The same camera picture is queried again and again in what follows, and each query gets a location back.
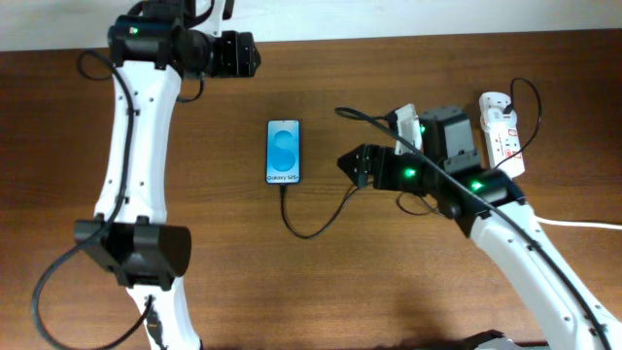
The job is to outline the blue screen Galaxy smartphone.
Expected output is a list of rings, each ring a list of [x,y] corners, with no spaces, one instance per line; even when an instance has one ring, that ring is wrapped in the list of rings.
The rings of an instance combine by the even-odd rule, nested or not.
[[[298,120],[267,123],[265,181],[271,185],[301,180],[301,126]]]

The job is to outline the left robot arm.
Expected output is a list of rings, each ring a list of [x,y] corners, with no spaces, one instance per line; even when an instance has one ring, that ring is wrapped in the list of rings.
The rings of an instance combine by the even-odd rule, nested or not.
[[[75,223],[85,253],[126,288],[153,349],[200,349],[186,300],[187,227],[166,223],[169,129],[182,83],[251,78],[249,32],[223,31],[233,0],[141,1],[108,30],[115,116],[105,184],[90,220]]]

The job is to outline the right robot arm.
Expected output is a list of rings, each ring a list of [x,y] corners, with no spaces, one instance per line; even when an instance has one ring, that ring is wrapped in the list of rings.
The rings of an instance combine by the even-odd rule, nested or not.
[[[338,167],[359,186],[431,195],[502,271],[535,316],[552,349],[618,349],[621,323],[588,290],[554,247],[519,187],[501,170],[485,169],[470,119],[457,106],[429,110],[407,132],[360,111],[336,114],[375,125],[395,147],[361,144]]]

